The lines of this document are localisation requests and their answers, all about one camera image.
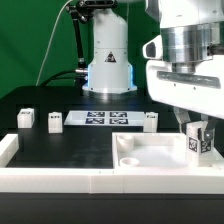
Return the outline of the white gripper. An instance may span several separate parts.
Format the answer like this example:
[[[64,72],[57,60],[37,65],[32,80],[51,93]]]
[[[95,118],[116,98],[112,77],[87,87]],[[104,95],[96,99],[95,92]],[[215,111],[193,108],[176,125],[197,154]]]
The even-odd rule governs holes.
[[[202,127],[198,130],[201,152],[211,152],[217,118],[224,119],[224,55],[199,63],[195,72],[189,74],[173,72],[172,64],[162,60],[160,35],[147,42],[142,53],[147,59],[146,81],[151,98],[175,106],[181,133],[186,133],[186,125],[191,122],[187,110],[201,113]]]

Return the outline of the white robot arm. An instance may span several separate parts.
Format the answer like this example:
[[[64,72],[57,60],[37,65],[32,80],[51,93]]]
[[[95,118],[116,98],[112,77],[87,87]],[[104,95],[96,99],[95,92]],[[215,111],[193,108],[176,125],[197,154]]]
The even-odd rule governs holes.
[[[224,0],[145,0],[160,34],[142,49],[148,91],[155,101],[175,107],[191,150],[206,152],[224,119]],[[114,0],[94,7],[94,58],[83,89],[108,96],[136,89],[127,59],[127,24],[112,12]]]

